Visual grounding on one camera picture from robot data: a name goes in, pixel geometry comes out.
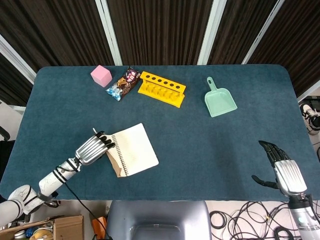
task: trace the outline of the pink cube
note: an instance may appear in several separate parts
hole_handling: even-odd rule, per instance
[[[93,80],[102,87],[108,85],[111,82],[112,76],[108,69],[104,68],[103,66],[97,66],[92,72],[91,77]]]

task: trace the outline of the blue tablecloth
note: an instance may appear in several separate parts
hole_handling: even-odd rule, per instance
[[[251,175],[274,181],[258,140],[297,161],[308,192],[320,199],[320,164],[313,151],[288,72],[279,65],[134,66],[186,85],[181,108],[138,93],[117,102],[90,76],[94,66],[45,67],[36,77],[17,140],[0,184],[5,197],[38,182],[93,135],[143,123],[159,165],[117,178],[104,156],[68,181],[88,200],[285,200]],[[113,81],[127,66],[107,66]],[[212,76],[238,109],[211,118],[204,97]],[[74,199],[65,186],[59,199]]]

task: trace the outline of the shoe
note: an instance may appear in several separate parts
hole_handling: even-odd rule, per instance
[[[302,104],[300,110],[304,120],[314,131],[320,131],[320,114],[315,112],[309,105]]]

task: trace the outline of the notebook spiral binding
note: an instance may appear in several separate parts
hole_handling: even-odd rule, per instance
[[[124,170],[124,173],[126,176],[128,176],[128,169],[127,169],[127,166],[126,166],[126,163],[125,163],[125,160],[124,160],[124,157],[122,156],[122,153],[121,153],[121,150],[120,150],[120,147],[118,145],[118,141],[117,141],[117,138],[115,135],[111,135],[111,138],[112,138],[112,141],[115,143],[115,150],[119,156],[119,159],[121,161],[121,165],[122,165],[122,168]]]

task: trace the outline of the green dustpan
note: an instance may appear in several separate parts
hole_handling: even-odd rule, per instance
[[[205,94],[204,101],[212,118],[226,114],[238,108],[227,89],[218,89],[214,83],[214,80],[210,76],[206,79],[206,81],[208,82],[211,91]]]

